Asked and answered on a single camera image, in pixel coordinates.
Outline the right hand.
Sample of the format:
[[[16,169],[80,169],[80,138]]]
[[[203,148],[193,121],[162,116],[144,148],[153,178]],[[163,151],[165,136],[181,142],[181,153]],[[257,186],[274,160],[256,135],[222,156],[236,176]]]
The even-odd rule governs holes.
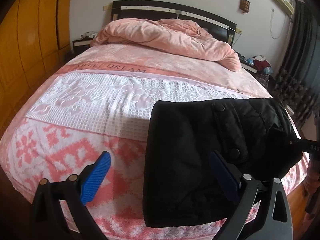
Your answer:
[[[319,188],[319,173],[315,170],[313,160],[308,163],[306,177],[303,181],[304,189],[307,194],[313,194]]]

